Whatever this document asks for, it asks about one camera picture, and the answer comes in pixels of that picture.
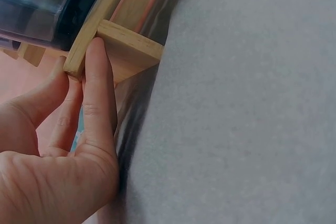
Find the wooden block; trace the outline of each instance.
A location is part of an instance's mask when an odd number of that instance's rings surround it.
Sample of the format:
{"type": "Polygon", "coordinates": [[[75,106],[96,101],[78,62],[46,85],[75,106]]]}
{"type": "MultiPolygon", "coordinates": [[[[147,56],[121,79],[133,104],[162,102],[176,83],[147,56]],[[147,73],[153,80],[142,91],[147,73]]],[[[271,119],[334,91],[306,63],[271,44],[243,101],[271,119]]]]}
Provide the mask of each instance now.
{"type": "Polygon", "coordinates": [[[64,65],[64,71],[80,80],[85,65],[86,50],[96,36],[103,19],[110,19],[120,0],[97,0],[87,21],[82,26],[64,65]]]}
{"type": "Polygon", "coordinates": [[[131,30],[103,20],[97,35],[106,43],[116,83],[160,63],[164,47],[131,30]]]}
{"type": "Polygon", "coordinates": [[[19,55],[17,54],[16,51],[11,51],[11,50],[4,49],[4,48],[0,48],[0,51],[7,54],[8,56],[10,56],[11,58],[15,60],[19,58],[19,55]]]}
{"type": "Polygon", "coordinates": [[[118,25],[138,33],[140,31],[140,29],[138,29],[139,22],[141,22],[144,13],[146,13],[146,8],[150,1],[151,0],[122,0],[111,20],[118,25]]]}
{"type": "Polygon", "coordinates": [[[33,66],[38,67],[38,65],[40,65],[41,63],[45,51],[46,49],[43,47],[38,47],[27,43],[21,43],[17,54],[33,66]]]}

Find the pink surface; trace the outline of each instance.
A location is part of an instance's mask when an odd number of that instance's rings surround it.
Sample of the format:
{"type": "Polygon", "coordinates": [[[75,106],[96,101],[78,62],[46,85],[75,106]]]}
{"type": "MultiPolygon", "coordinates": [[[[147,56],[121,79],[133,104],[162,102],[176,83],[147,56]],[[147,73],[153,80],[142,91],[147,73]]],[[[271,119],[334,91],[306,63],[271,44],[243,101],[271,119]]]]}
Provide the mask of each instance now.
{"type": "MultiPolygon", "coordinates": [[[[23,59],[14,60],[0,52],[0,103],[26,93],[42,83],[53,69],[55,61],[54,57],[43,57],[40,66],[36,68],[23,59]]],[[[40,150],[48,145],[58,114],[59,110],[55,111],[38,128],[40,150]]]]}

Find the transparent plastic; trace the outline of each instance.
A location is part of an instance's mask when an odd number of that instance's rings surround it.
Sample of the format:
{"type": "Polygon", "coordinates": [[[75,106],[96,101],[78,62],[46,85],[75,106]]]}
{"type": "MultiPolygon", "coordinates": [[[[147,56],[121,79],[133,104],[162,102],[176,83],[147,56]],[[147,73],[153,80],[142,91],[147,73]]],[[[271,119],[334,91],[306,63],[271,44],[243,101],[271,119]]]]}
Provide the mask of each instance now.
{"type": "Polygon", "coordinates": [[[69,50],[96,0],[0,0],[0,36],[69,50]]]}

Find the wood grain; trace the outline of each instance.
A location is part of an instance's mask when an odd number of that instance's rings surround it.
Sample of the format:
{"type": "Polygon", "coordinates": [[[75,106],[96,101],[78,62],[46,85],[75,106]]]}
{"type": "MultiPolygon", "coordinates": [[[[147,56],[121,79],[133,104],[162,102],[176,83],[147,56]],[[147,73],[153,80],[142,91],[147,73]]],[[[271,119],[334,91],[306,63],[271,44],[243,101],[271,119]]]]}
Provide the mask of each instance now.
{"type": "Polygon", "coordinates": [[[120,0],[97,0],[87,21],[82,26],[64,65],[64,71],[80,80],[85,64],[85,52],[96,36],[103,19],[110,19],[120,0]]]}
{"type": "Polygon", "coordinates": [[[127,29],[136,30],[149,2],[150,0],[122,0],[111,20],[127,29]]]}
{"type": "Polygon", "coordinates": [[[116,83],[153,67],[161,60],[162,45],[110,21],[100,23],[97,35],[106,43],[116,83]]]}

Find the wooden frame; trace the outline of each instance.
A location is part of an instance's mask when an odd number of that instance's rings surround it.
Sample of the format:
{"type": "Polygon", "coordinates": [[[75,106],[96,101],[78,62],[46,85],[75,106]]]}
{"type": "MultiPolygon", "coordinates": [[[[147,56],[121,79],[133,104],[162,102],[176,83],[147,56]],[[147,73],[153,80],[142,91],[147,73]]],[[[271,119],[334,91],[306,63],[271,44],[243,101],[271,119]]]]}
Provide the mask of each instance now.
{"type": "MultiPolygon", "coordinates": [[[[47,49],[46,54],[67,56],[64,71],[80,80],[86,49],[98,35],[106,42],[115,82],[121,82],[160,62],[164,47],[138,34],[154,3],[155,0],[97,0],[70,52],[47,49]]],[[[38,66],[45,51],[45,48],[22,43],[17,53],[10,54],[38,66]]]]}

